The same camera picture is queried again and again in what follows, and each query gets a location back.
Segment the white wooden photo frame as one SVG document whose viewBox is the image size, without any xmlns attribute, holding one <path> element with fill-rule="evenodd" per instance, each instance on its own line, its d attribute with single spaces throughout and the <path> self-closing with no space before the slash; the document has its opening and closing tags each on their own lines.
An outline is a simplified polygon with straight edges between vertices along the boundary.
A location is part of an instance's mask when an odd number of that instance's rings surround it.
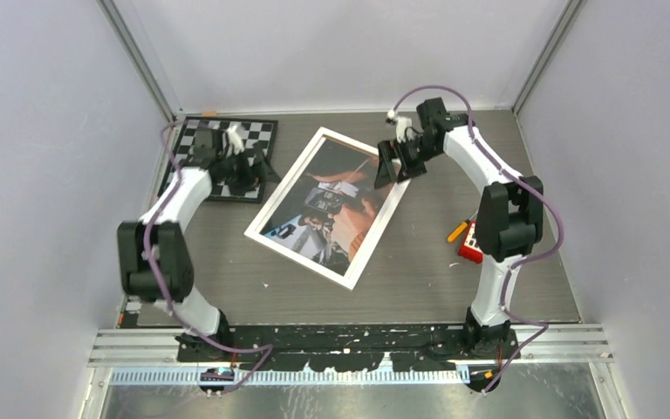
<svg viewBox="0 0 670 419">
<path fill-rule="evenodd" d="M 378 158 L 376 147 L 320 127 L 245 236 L 354 289 L 409 185 L 375 187 Z"/>
</svg>

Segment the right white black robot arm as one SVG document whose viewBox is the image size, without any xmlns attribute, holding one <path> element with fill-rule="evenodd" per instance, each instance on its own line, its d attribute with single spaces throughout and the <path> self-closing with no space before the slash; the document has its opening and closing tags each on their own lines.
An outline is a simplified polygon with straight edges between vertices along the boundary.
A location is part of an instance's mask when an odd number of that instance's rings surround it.
<svg viewBox="0 0 670 419">
<path fill-rule="evenodd" d="M 471 117 L 450 114 L 442 99 L 417 107 L 420 128 L 411 119 L 388 110 L 392 140 L 378 145 L 374 187 L 402 183 L 427 172 L 426 163 L 446 155 L 481 192 L 474 237 L 482 252 L 482 270 L 474 301 L 467 310 L 460 342 L 468 354 L 485 358 L 509 341 L 507 314 L 519 265 L 541 240 L 544 186 L 535 176 L 522 176 L 508 166 L 480 136 Z"/>
</svg>

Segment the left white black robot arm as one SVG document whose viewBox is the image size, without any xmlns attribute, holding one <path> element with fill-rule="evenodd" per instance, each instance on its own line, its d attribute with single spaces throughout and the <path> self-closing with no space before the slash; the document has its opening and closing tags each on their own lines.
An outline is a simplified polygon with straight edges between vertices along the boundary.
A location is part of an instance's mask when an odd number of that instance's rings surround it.
<svg viewBox="0 0 670 419">
<path fill-rule="evenodd" d="M 195 287 L 185 230 L 218 182 L 245 193 L 281 181 L 261 145 L 246 147 L 241 132 L 238 124 L 199 131 L 184 161 L 168 156 L 173 179 L 155 204 L 117 229 L 123 292 L 177 320 L 212 361 L 223 361 L 236 349 L 223 311 Z"/>
</svg>

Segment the orange handled screwdriver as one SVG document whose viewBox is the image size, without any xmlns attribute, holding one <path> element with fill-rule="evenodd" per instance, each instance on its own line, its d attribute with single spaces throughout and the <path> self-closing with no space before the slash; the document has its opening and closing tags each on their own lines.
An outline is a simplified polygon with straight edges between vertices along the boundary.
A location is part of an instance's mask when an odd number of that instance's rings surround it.
<svg viewBox="0 0 670 419">
<path fill-rule="evenodd" d="M 459 236 L 469 227 L 474 218 L 475 216 L 470 216 L 461 221 L 459 225 L 455 227 L 454 230 L 448 234 L 446 241 L 450 244 L 454 243 L 459 238 Z"/>
</svg>

